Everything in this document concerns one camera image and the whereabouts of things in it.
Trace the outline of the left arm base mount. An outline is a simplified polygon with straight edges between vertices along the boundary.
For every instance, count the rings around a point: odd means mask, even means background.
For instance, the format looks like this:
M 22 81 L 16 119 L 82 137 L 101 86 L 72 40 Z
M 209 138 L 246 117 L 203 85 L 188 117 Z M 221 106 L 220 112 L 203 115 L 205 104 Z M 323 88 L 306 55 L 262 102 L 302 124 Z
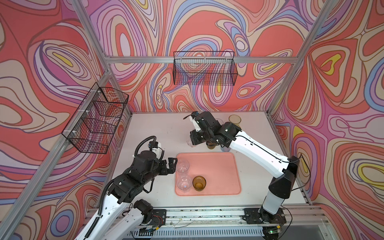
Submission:
M 144 215 L 142 225 L 152 225 L 155 227 L 161 227 L 166 223 L 165 209 L 152 210 L 150 213 Z

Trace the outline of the pink plastic tray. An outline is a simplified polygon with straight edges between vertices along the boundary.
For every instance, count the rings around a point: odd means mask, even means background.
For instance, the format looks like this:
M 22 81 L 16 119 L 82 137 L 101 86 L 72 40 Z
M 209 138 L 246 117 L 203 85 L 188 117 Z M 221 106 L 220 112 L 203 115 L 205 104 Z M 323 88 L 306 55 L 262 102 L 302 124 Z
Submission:
M 175 193 L 180 197 L 238 195 L 242 191 L 235 156 L 232 153 L 180 153 L 177 159 L 188 160 L 189 171 L 186 174 L 176 172 Z M 189 175 L 192 179 L 203 176 L 207 185 L 198 192 L 192 187 L 181 191 L 176 184 L 179 175 Z

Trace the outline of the clear glass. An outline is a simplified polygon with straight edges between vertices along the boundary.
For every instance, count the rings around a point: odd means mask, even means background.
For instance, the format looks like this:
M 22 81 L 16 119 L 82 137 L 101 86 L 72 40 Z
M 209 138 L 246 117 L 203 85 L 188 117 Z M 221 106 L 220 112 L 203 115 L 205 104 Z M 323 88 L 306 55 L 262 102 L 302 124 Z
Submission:
M 189 175 L 179 175 L 176 181 L 177 187 L 186 192 L 192 187 L 192 179 Z
M 187 140 L 187 144 L 188 144 L 188 146 L 190 146 L 191 148 L 194 148 L 194 147 L 195 147 L 195 145 L 193 144 L 193 142 L 192 142 L 191 139 L 188 139 L 188 140 Z
M 182 160 L 178 159 L 177 165 L 176 165 L 176 171 L 179 174 L 186 174 L 189 171 L 190 163 L 188 160 Z

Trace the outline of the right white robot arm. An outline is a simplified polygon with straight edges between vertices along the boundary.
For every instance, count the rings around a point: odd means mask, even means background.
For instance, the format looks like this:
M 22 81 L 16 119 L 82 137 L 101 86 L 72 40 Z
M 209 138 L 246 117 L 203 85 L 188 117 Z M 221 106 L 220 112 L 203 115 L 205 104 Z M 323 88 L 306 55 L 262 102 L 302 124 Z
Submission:
M 220 124 L 210 112 L 192 112 L 186 116 L 194 125 L 190 139 L 194 146 L 209 143 L 238 151 L 268 171 L 273 179 L 262 206 L 258 209 L 257 223 L 278 221 L 278 211 L 289 199 L 298 175 L 299 158 L 278 154 L 251 138 L 231 122 Z

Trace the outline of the brown glass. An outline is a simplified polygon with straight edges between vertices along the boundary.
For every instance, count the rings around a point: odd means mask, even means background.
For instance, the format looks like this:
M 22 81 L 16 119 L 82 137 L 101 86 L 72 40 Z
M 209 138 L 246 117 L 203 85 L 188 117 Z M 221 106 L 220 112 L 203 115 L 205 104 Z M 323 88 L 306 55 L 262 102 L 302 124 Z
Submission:
M 200 192 L 205 189 L 207 181 L 203 176 L 196 176 L 193 179 L 193 187 L 196 191 Z

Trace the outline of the olive glass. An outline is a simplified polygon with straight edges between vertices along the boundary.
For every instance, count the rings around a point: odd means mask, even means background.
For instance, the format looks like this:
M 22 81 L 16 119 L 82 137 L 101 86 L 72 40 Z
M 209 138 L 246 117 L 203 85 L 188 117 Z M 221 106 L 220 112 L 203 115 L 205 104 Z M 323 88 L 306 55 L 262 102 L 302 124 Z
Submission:
M 207 143 L 207 148 L 208 148 L 208 149 L 213 150 L 215 147 L 216 147 L 215 144 Z

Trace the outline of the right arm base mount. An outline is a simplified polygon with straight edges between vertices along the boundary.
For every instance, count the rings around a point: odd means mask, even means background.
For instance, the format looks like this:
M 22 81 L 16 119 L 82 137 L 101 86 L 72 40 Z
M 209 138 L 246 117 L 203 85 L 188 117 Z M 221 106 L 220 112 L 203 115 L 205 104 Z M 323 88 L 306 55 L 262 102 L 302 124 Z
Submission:
M 245 208 L 242 219 L 249 225 L 284 225 L 287 223 L 282 208 L 279 208 L 276 214 L 270 214 L 263 208 Z

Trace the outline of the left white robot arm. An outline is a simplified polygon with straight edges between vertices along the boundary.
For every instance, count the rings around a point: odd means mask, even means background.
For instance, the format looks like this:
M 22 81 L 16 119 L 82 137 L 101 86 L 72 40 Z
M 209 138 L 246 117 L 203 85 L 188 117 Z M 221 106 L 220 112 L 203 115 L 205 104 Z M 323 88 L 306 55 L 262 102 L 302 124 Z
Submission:
M 121 175 L 104 188 L 97 212 L 76 236 L 77 240 L 122 240 L 141 224 L 151 223 L 153 206 L 141 199 L 140 193 L 150 193 L 145 185 L 155 177 L 176 172 L 176 158 L 163 159 L 164 151 L 146 150 L 134 155 L 133 162 Z

